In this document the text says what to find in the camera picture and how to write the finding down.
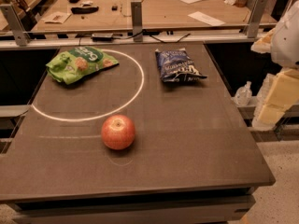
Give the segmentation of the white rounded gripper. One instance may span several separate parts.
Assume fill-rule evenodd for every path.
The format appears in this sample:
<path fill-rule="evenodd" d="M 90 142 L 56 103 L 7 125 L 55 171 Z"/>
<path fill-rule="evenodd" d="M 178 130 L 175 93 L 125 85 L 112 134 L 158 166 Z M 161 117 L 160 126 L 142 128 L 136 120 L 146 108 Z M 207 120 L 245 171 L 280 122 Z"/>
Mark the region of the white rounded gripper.
<path fill-rule="evenodd" d="M 257 53 L 269 53 L 274 63 L 282 67 L 299 67 L 299 1 L 280 19 L 275 29 L 255 41 L 251 48 Z M 276 75 L 267 74 L 258 95 L 252 127 L 272 130 L 278 121 L 299 101 L 299 71 L 283 68 Z"/>

